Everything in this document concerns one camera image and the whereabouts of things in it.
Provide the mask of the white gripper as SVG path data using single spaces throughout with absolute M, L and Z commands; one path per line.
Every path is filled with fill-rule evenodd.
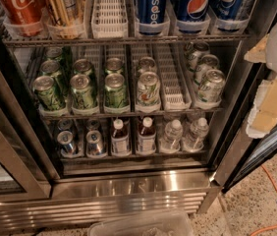
M 265 63 L 277 73 L 277 24 L 249 50 L 244 59 L 251 63 Z M 277 79 L 263 80 L 258 86 L 249 112 L 246 133 L 250 138 L 260 139 L 277 125 Z

